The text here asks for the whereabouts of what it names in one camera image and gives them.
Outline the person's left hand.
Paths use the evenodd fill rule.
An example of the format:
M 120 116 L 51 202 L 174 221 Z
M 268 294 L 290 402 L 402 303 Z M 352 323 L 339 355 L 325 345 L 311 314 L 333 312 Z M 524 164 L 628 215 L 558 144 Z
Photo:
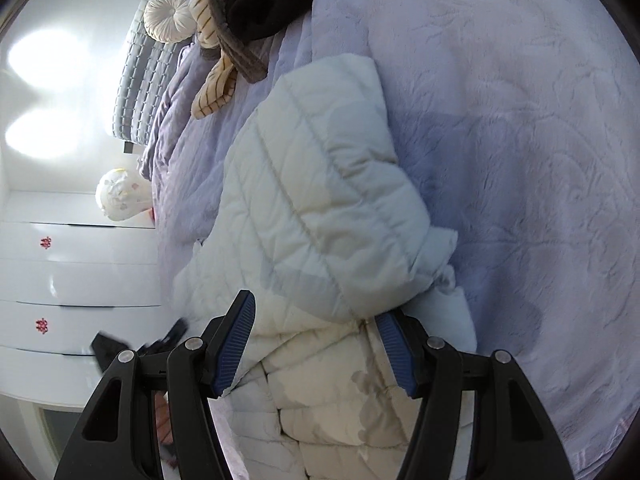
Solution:
M 171 420 L 169 405 L 165 396 L 161 392 L 154 394 L 154 410 L 155 410 L 155 431 L 157 441 L 161 445 L 171 445 L 174 443 L 174 437 L 171 431 Z

